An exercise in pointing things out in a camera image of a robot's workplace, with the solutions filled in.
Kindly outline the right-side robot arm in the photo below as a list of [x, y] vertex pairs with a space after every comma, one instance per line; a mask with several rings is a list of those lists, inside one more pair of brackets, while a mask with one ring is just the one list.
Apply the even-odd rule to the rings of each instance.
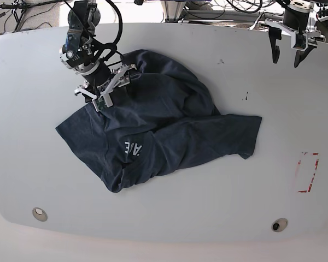
[[135, 68], [134, 65], [125, 64], [123, 54], [118, 51], [123, 32], [120, 10], [113, 1], [107, 3], [118, 17], [115, 40], [102, 43], [96, 39], [95, 31], [101, 14], [95, 1], [75, 1], [74, 6], [69, 6], [69, 29], [60, 49], [61, 62], [85, 79], [74, 94], [82, 94], [96, 110], [113, 105], [110, 93], [117, 87], [129, 84], [128, 71]]

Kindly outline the left-side robot arm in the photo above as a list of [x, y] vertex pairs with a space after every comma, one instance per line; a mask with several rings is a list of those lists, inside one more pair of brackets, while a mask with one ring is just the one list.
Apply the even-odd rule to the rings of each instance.
[[276, 64], [280, 56], [280, 48], [277, 41], [282, 39], [282, 33], [290, 36], [290, 46], [296, 50], [294, 67], [306, 59], [309, 53], [316, 49], [319, 41], [325, 41], [325, 37], [315, 26], [308, 24], [310, 20], [311, 4], [307, 1], [278, 1], [284, 8], [282, 21], [266, 19], [268, 37], [272, 51], [272, 61]]

